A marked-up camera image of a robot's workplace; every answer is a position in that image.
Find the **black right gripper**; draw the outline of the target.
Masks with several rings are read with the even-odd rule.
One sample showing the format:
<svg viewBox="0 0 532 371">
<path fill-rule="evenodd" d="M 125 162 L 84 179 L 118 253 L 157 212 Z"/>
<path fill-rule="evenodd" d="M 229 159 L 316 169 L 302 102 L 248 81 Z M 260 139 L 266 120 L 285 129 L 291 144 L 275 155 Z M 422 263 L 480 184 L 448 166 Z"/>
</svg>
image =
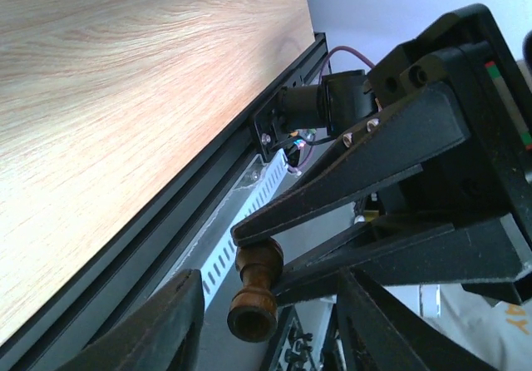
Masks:
<svg viewBox="0 0 532 371">
<path fill-rule="evenodd" d="M 447 256 L 444 281 L 530 299 L 531 90 L 490 9 L 444 14 L 386 55 L 369 83 L 385 108 L 378 125 L 352 127 L 351 145 L 336 139 L 291 188 L 232 228 L 234 244 L 401 181 L 395 212 L 452 223 L 464 241 Z"/>
</svg>

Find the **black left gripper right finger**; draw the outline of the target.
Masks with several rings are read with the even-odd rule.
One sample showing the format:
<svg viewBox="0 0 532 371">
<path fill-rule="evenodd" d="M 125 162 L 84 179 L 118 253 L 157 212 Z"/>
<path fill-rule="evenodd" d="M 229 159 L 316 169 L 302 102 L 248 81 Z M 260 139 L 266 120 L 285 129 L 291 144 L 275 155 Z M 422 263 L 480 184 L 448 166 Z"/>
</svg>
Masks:
<svg viewBox="0 0 532 371">
<path fill-rule="evenodd" d="M 337 320 L 348 370 L 492 370 L 360 270 L 339 274 Z"/>
</svg>

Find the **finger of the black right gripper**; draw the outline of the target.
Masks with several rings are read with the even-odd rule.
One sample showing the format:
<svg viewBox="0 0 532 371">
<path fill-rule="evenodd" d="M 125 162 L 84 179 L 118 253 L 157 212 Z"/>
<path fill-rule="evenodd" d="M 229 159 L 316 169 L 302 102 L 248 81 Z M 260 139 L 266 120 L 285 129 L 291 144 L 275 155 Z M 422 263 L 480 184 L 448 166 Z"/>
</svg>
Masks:
<svg viewBox="0 0 532 371">
<path fill-rule="evenodd" d="M 290 261 L 273 294 L 280 305 L 336 294 L 343 268 L 382 286 L 512 283 L 524 276 L 524 236 L 511 215 L 452 222 L 385 216 Z"/>
</svg>

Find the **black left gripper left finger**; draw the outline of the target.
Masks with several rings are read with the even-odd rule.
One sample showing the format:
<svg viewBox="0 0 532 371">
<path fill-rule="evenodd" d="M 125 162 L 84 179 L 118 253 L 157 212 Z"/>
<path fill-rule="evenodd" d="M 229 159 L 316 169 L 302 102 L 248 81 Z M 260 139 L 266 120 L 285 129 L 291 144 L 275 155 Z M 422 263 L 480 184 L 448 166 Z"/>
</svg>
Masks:
<svg viewBox="0 0 532 371">
<path fill-rule="evenodd" d="M 194 370 L 204 320 L 199 270 L 184 270 L 61 370 Z"/>
</svg>

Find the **dark chess piece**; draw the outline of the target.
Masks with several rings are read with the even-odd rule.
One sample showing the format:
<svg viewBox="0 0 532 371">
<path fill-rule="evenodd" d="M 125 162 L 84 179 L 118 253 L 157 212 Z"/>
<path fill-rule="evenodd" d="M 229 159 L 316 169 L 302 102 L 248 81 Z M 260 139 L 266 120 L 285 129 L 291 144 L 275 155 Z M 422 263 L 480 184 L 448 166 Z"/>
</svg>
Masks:
<svg viewBox="0 0 532 371">
<path fill-rule="evenodd" d="M 243 287 L 229 308 L 229 330 L 244 342 L 267 341 L 278 326 L 278 306 L 272 287 L 283 272 L 283 251 L 272 238 L 240 248 L 235 268 Z"/>
</svg>

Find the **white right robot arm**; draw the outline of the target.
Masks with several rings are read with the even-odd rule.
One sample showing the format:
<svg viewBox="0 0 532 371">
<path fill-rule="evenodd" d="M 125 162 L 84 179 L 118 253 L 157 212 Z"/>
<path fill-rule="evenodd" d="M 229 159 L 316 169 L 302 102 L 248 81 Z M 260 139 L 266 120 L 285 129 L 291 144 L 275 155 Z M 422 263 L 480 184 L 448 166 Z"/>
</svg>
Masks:
<svg viewBox="0 0 532 371">
<path fill-rule="evenodd" d="M 462 284 L 531 298 L 531 90 L 490 10 L 449 12 L 366 76 L 338 73 L 280 96 L 290 126 L 334 143 L 286 193 L 232 230 L 241 249 L 377 194 L 382 213 L 279 267 L 287 305 L 334 294 L 339 271 L 378 284 Z"/>
</svg>

